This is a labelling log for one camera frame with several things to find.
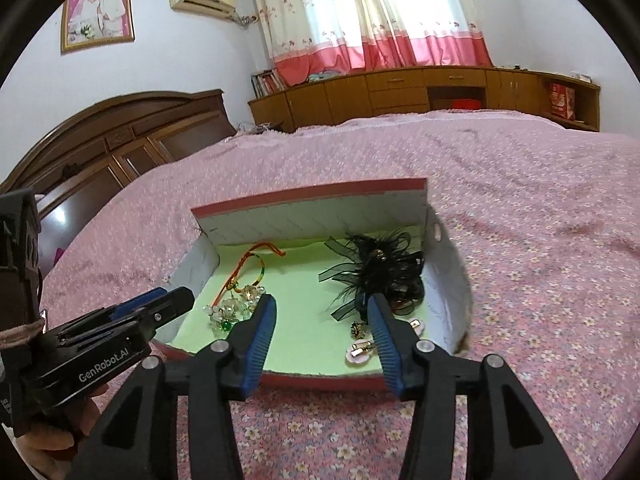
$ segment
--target floral curtain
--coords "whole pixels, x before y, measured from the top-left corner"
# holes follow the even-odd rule
[[[288,84],[311,73],[491,66],[472,0],[256,0]]]

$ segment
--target row of books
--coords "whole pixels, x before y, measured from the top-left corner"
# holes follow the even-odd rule
[[[265,97],[287,88],[280,75],[275,70],[263,70],[251,76],[256,97]]]

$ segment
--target bride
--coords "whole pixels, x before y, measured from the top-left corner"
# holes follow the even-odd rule
[[[76,41],[96,40],[102,37],[100,0],[79,0],[69,19],[69,32]]]

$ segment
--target pink curtain hem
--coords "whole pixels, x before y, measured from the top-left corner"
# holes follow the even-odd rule
[[[371,40],[362,47],[346,44],[316,47],[279,56],[275,65],[290,86],[306,81],[313,73],[337,70],[348,74],[356,70],[382,70],[401,66],[493,66],[481,34],[427,36],[411,39],[391,34]]]

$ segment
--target green paper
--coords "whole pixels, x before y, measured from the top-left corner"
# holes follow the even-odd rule
[[[418,250],[419,229],[411,227],[405,230],[412,234],[412,248]],[[264,260],[266,269],[260,284],[278,305],[265,371],[307,376],[380,372],[380,361],[375,354],[362,365],[352,365],[345,360],[347,348],[354,342],[350,333],[351,323],[360,317],[355,311],[341,321],[331,317],[331,313],[351,297],[339,298],[345,287],[341,283],[332,280],[318,282],[318,274],[348,260],[327,248],[324,240],[284,240],[275,245],[285,251],[286,256],[278,256],[268,249],[256,251]],[[226,337],[222,331],[213,332],[206,308],[250,247],[216,248],[220,266],[196,298],[193,309],[170,343],[172,346],[196,353],[212,341]],[[258,259],[249,258],[239,275],[239,286],[253,283],[259,273]],[[423,302],[410,315],[400,316],[400,319],[418,317],[424,321],[426,311]]]

